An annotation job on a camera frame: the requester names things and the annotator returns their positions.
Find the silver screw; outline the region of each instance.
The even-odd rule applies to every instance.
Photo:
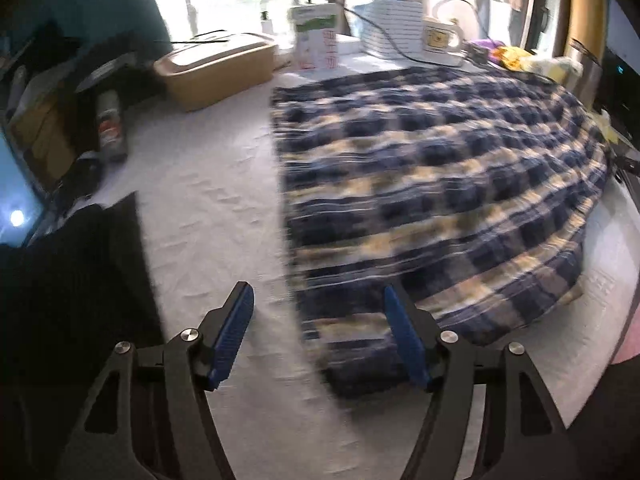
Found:
[[[200,333],[194,328],[187,328],[180,333],[183,341],[193,341],[197,339]]]
[[[458,340],[458,334],[453,332],[453,330],[445,330],[440,333],[440,339],[445,343],[455,343]]]
[[[514,355],[522,355],[524,354],[524,346],[521,343],[513,341],[509,343],[509,352]]]
[[[113,349],[116,354],[126,354],[131,350],[131,343],[129,341],[120,341]]]

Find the mug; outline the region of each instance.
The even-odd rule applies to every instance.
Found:
[[[427,52],[448,54],[462,49],[464,32],[455,23],[442,23],[431,18],[424,18],[422,30],[422,49]],[[450,45],[451,35],[458,37],[457,45]]]

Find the tan plastic container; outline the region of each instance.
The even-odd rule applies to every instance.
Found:
[[[154,63],[169,93],[197,110],[271,79],[276,43],[266,34],[227,34],[223,43],[174,50]]]

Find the blue rubber pad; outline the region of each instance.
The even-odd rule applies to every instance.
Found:
[[[247,285],[226,318],[214,346],[213,367],[209,373],[209,385],[212,390],[215,390],[222,381],[229,377],[231,367],[238,355],[240,343],[253,314],[254,290]]]
[[[424,345],[414,330],[398,295],[390,285],[385,287],[385,314],[409,378],[417,386],[426,388],[431,381],[431,376],[427,370]]]

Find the plaid cloth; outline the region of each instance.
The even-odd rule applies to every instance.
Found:
[[[272,118],[290,286],[343,391],[404,374],[382,314],[391,276],[476,344],[573,297],[607,159],[561,86],[410,68],[276,89]]]

